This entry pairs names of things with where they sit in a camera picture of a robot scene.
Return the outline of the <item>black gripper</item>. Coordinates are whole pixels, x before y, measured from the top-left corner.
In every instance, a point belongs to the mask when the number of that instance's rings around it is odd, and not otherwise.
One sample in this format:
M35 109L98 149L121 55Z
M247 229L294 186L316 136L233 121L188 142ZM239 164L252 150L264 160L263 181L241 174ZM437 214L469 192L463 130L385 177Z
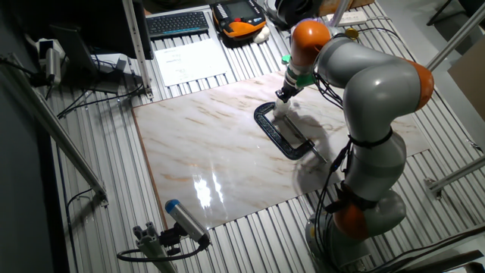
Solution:
M302 88L294 87L286 81L283 83L281 89L276 91L276 96L280 101L288 103L293 96L296 96L302 91Z

